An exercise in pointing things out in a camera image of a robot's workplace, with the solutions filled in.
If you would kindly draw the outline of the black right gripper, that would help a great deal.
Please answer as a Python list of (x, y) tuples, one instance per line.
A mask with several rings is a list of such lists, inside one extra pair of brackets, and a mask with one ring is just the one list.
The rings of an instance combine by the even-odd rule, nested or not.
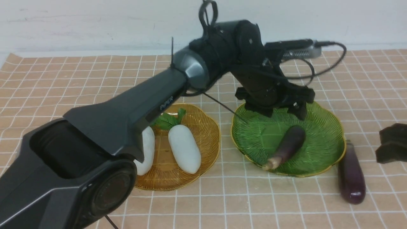
[(376, 161), (380, 164), (407, 162), (407, 125), (395, 123), (378, 133), (381, 145), (376, 149)]

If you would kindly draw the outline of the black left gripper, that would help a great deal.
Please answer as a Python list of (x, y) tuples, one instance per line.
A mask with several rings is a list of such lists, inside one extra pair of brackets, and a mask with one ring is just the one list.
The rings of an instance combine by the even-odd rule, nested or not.
[(269, 60), (264, 48), (239, 48), (236, 65), (230, 69), (241, 84), (235, 96), (245, 100), (248, 111), (270, 118), (274, 109), (287, 108), (288, 113), (304, 121), (315, 92), (291, 83), (281, 70), (283, 61)]

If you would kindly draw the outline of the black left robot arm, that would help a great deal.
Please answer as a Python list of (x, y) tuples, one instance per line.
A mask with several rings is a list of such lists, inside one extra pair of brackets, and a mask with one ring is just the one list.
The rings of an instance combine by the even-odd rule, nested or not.
[(102, 103), (70, 109), (25, 134), (15, 161), (1, 176), (2, 229), (84, 229), (116, 210), (144, 161), (142, 131), (188, 90), (203, 93), (232, 72), (249, 107), (270, 115), (314, 93), (274, 71), (271, 61), (311, 58), (311, 39), (263, 44), (247, 20), (203, 24), (204, 34), (177, 51), (170, 67)]

